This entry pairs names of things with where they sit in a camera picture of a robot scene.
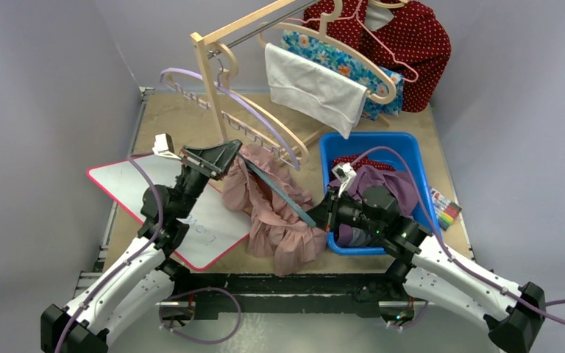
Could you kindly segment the teal hanger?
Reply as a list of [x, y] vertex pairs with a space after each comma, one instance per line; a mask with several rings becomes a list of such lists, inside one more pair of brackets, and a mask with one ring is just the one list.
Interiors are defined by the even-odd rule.
[[237, 154], [244, 161], [246, 167], [262, 179], [271, 190], [276, 193], [309, 227], [316, 228], [316, 222], [305, 212], [275, 181], [269, 178], [267, 173], [258, 168], [252, 161], [242, 154]]

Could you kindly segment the pink pleated skirt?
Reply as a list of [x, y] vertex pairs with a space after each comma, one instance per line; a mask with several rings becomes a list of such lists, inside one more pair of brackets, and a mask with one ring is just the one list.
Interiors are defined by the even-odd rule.
[[289, 275], [325, 250], [327, 235], [311, 228], [285, 199], [279, 196], [246, 164], [258, 167], [285, 195], [303, 210], [313, 207], [309, 191], [291, 177], [274, 155], [256, 144], [241, 147], [224, 178], [222, 203], [231, 211], [251, 210], [247, 252], [254, 257], [274, 259], [274, 273]]

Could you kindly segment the red polka dot skirt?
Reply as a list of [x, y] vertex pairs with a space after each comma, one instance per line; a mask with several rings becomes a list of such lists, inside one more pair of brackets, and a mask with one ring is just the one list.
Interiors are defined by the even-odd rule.
[[337, 157], [333, 160], [331, 164], [331, 168], [334, 168], [339, 164], [349, 163], [355, 171], [357, 171], [360, 167], [365, 165], [370, 165], [373, 168], [383, 171], [396, 171], [396, 169], [392, 165], [389, 165], [388, 163], [372, 160], [367, 156], [359, 159], [359, 161], [356, 161], [356, 159], [358, 159], [359, 156], [360, 154]]

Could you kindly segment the purple pleated skirt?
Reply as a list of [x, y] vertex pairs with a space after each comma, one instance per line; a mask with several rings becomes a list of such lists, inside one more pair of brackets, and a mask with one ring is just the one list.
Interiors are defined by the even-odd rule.
[[[399, 215], [393, 217], [392, 222], [384, 229], [384, 233], [391, 235], [416, 226], [412, 212], [419, 203], [419, 197], [416, 195], [416, 187], [413, 186], [406, 172], [395, 171], [389, 166], [379, 167], [361, 163], [354, 165], [354, 169], [356, 177], [342, 193], [343, 200], [360, 203], [369, 188], [384, 187], [396, 199], [399, 208]], [[376, 247], [379, 244], [375, 234], [347, 224], [338, 226], [335, 239], [340, 247]]]

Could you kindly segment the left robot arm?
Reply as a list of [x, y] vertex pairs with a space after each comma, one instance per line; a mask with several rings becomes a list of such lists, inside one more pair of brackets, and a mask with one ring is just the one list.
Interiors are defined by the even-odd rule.
[[148, 185], [141, 208], [144, 223], [109, 271], [66, 306], [53, 304], [43, 312], [40, 318], [43, 352], [107, 352], [110, 335], [118, 333], [110, 324], [128, 318], [127, 313], [119, 312], [118, 306], [128, 296], [139, 298], [136, 290], [145, 289], [142, 281], [152, 275], [160, 276], [150, 291], [152, 294], [164, 293], [173, 301], [189, 294], [190, 281], [175, 273], [177, 267], [167, 261], [188, 234], [190, 227], [184, 220], [208, 182], [220, 180], [228, 173], [241, 146], [239, 140], [231, 140], [203, 149], [185, 146], [178, 154], [170, 145], [161, 151], [155, 149], [155, 155], [169, 157], [181, 165], [173, 187], [153, 184], [137, 164], [139, 156], [128, 157], [128, 162]]

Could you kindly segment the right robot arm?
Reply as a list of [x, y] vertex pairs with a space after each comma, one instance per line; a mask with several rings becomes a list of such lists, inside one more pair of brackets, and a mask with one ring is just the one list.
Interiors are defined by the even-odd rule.
[[324, 231], [340, 225], [361, 229], [395, 258], [383, 280], [392, 299], [406, 294], [437, 304], [478, 325], [503, 352], [529, 352], [544, 323], [544, 291], [505, 279], [451, 250], [423, 224], [401, 214], [383, 186], [366, 189], [360, 200], [329, 188], [307, 211]]

